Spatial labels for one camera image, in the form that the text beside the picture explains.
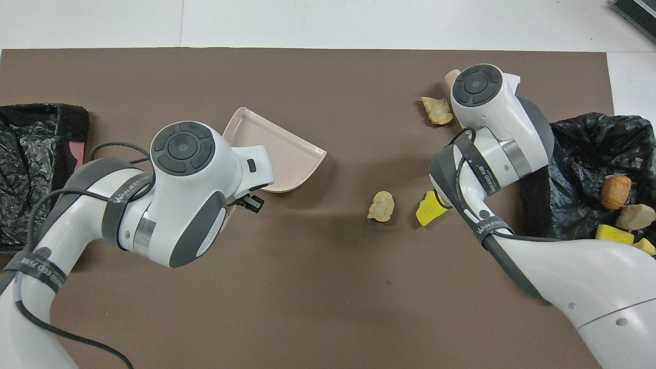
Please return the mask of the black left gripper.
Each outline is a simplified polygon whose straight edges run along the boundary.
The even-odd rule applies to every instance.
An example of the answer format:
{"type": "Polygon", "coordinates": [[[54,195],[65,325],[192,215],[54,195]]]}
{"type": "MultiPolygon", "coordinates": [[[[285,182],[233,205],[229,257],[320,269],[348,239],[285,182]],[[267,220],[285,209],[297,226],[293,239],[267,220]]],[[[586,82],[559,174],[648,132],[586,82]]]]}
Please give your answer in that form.
{"type": "Polygon", "coordinates": [[[241,198],[236,198],[233,201],[234,206],[246,207],[248,210],[254,213],[259,213],[264,203],[265,203],[264,199],[256,195],[250,195],[250,194],[241,196],[241,198]]]}

